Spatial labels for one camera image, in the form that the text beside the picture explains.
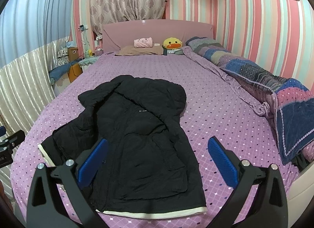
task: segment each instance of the polka dot bedsheet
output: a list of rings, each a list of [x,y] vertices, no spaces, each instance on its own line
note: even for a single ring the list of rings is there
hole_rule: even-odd
[[[17,150],[11,167],[11,182],[24,217],[35,168],[38,163],[44,162],[37,145],[51,135],[53,130],[76,118],[83,111],[84,108],[77,99],[80,93],[94,89],[121,74],[165,79],[180,84],[185,89],[187,107],[180,124],[199,161],[208,212],[169,220],[139,220],[100,214],[109,227],[206,227],[232,192],[208,153],[207,142],[211,136],[216,136],[239,159],[248,159],[253,165],[268,167],[270,163],[277,163],[286,191],[297,178],[296,167],[291,164],[282,165],[267,120],[257,116],[218,75],[185,55],[121,57],[114,56],[114,53],[104,54],[45,107]],[[250,98],[250,101],[257,102],[253,97]],[[79,222],[66,193],[58,187],[69,216]],[[237,221],[245,218],[256,188],[252,188]]]

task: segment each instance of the blue gripper pad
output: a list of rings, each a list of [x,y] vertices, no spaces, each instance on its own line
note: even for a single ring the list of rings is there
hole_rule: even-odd
[[[2,137],[3,135],[5,135],[7,133],[7,130],[4,126],[0,127],[0,137]]]
[[[208,140],[208,152],[216,164],[225,183],[233,188],[238,185],[238,170],[234,167],[224,150],[214,137]]]
[[[99,167],[106,160],[107,153],[108,141],[101,139],[78,170],[77,184],[79,188],[82,189],[90,185]]]

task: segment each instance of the metal screw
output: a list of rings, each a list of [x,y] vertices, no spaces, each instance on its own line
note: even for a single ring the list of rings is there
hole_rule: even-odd
[[[242,160],[241,163],[243,166],[246,166],[246,167],[250,165],[250,162],[248,160]]]
[[[44,166],[45,166],[45,165],[41,162],[40,164],[37,165],[37,168],[41,170],[41,169],[44,168]]]
[[[270,166],[273,170],[277,170],[278,169],[278,166],[277,166],[277,164],[271,164],[271,166]]]
[[[67,160],[67,161],[65,162],[65,165],[66,165],[66,166],[72,166],[73,164],[74,164],[74,161],[73,161],[72,159]]]

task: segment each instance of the blue cloth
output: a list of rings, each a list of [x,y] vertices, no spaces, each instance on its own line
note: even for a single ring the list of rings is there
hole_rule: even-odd
[[[7,133],[7,129],[4,126],[1,126],[0,127],[0,137],[5,135],[6,133]]]
[[[52,84],[54,84],[54,82],[57,82],[64,74],[69,72],[72,65],[78,63],[80,60],[81,58],[78,58],[68,64],[61,65],[49,71],[50,82],[52,82]]]
[[[68,41],[68,42],[66,43],[66,45],[67,45],[67,48],[69,48],[69,47],[77,47],[77,46],[74,44],[74,41]]]

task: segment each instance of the pink headboard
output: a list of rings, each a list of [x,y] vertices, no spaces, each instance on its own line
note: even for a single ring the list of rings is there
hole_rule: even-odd
[[[213,26],[210,24],[171,20],[150,19],[126,21],[103,25],[102,43],[104,53],[119,51],[120,48],[133,45],[135,39],[153,38],[154,43],[163,44],[169,37],[185,42],[194,37],[213,38]]]

